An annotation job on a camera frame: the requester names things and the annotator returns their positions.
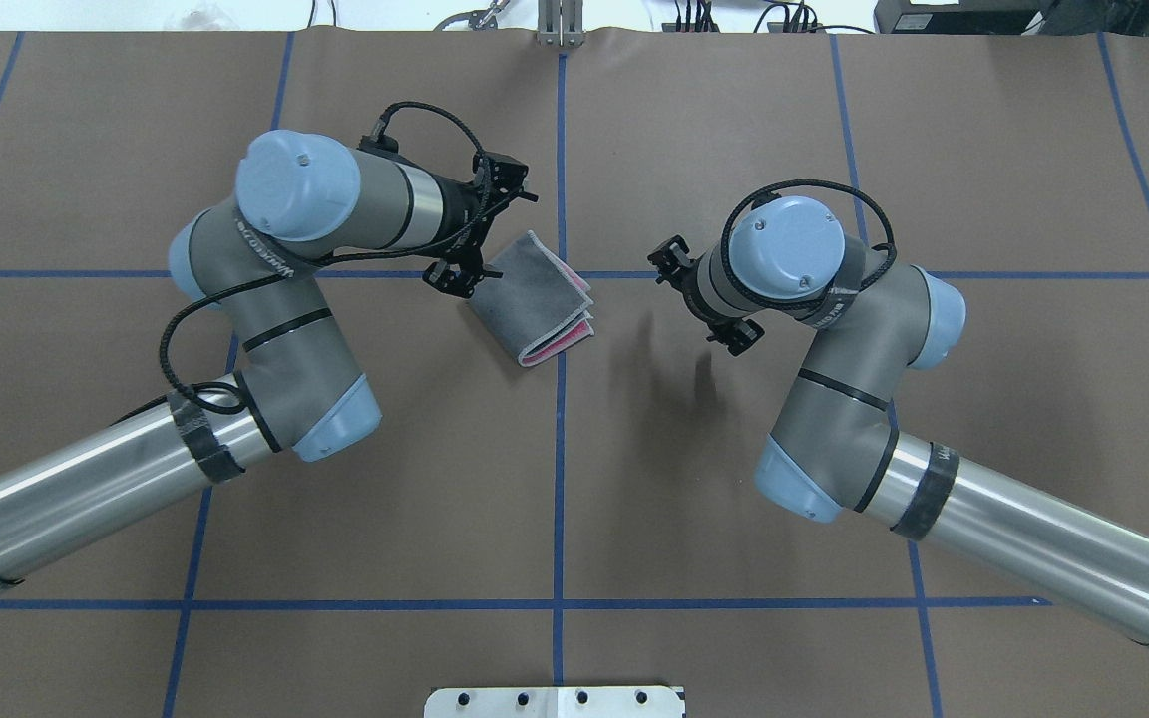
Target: folded towel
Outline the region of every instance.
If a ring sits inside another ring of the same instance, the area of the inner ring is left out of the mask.
[[[593,335],[592,287],[566,268],[534,232],[491,261],[502,278],[476,286],[469,306],[523,366],[533,366]]]

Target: metal tube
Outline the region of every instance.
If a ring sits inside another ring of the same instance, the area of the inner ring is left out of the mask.
[[[272,454],[250,412],[207,418],[240,466]],[[208,486],[168,406],[106,427],[0,477],[0,578],[24,578]]]
[[[928,465],[930,445],[899,438],[865,514],[893,526]],[[1149,644],[1149,538],[961,460],[931,545],[980,559]]]

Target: gray cloth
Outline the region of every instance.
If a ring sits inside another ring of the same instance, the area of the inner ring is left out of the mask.
[[[534,232],[491,261],[501,278],[476,287],[469,306],[523,366],[533,366],[593,335],[588,285],[540,245]]]

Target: white mounting plate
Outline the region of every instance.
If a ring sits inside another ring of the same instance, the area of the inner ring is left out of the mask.
[[[685,718],[684,696],[673,686],[440,689],[427,696],[424,718]]]

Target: blue joint cap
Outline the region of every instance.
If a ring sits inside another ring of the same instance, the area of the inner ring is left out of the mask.
[[[325,458],[364,440],[379,426],[379,404],[363,375],[292,448],[306,461]]]
[[[951,347],[961,341],[967,309],[961,291],[921,268],[916,270],[925,278],[925,286],[930,291],[930,330],[925,333],[925,346],[920,347],[920,354],[908,365],[912,369],[932,369],[947,358]]]
[[[845,230],[808,196],[782,196],[753,209],[730,233],[730,268],[748,289],[793,300],[827,286],[845,257]]]
[[[352,150],[330,137],[276,129],[256,137],[238,163],[238,208],[259,231],[311,241],[337,231],[361,193]]]
[[[820,524],[834,522],[840,504],[822,491],[786,450],[770,437],[756,464],[756,487],[770,501]]]
[[[196,301],[207,296],[205,291],[198,286],[198,277],[193,275],[193,263],[188,260],[188,242],[193,237],[193,227],[198,219],[207,213],[200,213],[192,222],[186,224],[175,239],[171,240],[171,248],[168,249],[168,270],[171,272],[171,281],[179,291],[188,298],[188,301]],[[218,304],[207,306],[208,309],[219,309]]]

